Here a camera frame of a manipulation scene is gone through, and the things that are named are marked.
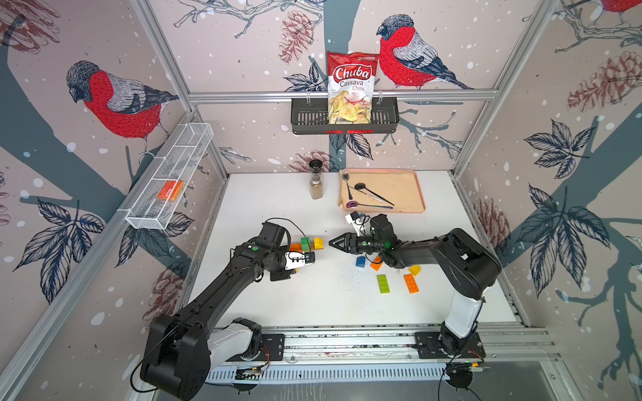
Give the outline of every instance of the chip bag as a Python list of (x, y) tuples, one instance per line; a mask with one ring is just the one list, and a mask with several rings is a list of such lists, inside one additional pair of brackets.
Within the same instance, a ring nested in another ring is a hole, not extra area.
[(330, 124), (368, 124), (379, 55), (327, 52)]

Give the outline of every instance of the bird illustration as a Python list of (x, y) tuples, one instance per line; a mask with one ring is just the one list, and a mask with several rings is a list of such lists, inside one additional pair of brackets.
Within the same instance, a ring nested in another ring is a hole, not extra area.
[(622, 13), (627, 11), (629, 8), (633, 8), (637, 6), (638, 4), (642, 3), (642, 0), (580, 0), (577, 3), (569, 4), (568, 8), (574, 8), (577, 7), (581, 4), (588, 3), (590, 1), (595, 1), (596, 3), (601, 3), (602, 4), (602, 12), (598, 15), (598, 17), (593, 21), (589, 26), (598, 26), (598, 19), (600, 19), (601, 16), (604, 15), (605, 12), (613, 12), (613, 13), (618, 13), (620, 16), (620, 23), (615, 25), (613, 27), (613, 30), (616, 28), (630, 24), (631, 21), (624, 21), (622, 19)]
[(379, 63), (381, 70), (400, 86), (420, 89), (427, 82), (450, 82), (462, 89), (472, 89), (459, 82), (441, 59), (437, 50), (425, 43), (415, 23), (407, 15), (397, 14), (383, 20), (377, 30), (381, 35)]
[(118, 78), (92, 62), (79, 61), (67, 72), (67, 86), (74, 102), (82, 100), (108, 130), (124, 138), (143, 138), (144, 151), (138, 160), (153, 153), (147, 151), (147, 135), (161, 125), (161, 114), (178, 96), (150, 88), (137, 80)]

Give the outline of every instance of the vent grille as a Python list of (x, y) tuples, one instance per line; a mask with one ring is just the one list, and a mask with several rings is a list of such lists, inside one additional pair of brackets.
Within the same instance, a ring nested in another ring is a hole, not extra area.
[(262, 384), (381, 382), (439, 380), (445, 363), (341, 364), (341, 365), (271, 365), (255, 379), (235, 380), (237, 366), (219, 366), (209, 372), (208, 384), (260, 381)]

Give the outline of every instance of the spice jar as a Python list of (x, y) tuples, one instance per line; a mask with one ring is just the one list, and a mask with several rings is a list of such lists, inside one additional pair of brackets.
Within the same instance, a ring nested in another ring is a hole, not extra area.
[(319, 199), (323, 196), (323, 182), (321, 182), (321, 171), (323, 163), (321, 160), (314, 159), (309, 163), (310, 166), (310, 193), (312, 199)]

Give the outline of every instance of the black ladle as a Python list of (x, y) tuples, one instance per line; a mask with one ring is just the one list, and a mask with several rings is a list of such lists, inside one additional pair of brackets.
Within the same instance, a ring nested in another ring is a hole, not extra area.
[(393, 205), (393, 206), (395, 205), (394, 203), (392, 203), (391, 201), (387, 200), (387, 199), (386, 199), (386, 198), (384, 198), (383, 196), (381, 196), (381, 195), (377, 194), (376, 192), (372, 192), (370, 189), (367, 189), (367, 188), (365, 187), (365, 184), (364, 184), (363, 182), (359, 182), (359, 183), (355, 184), (355, 185), (354, 185), (354, 188), (355, 188), (355, 189), (365, 189), (366, 191), (368, 191), (369, 193), (373, 194), (374, 196), (377, 196), (379, 199), (385, 200), (386, 202), (388, 202), (389, 204), (391, 204), (391, 205)]

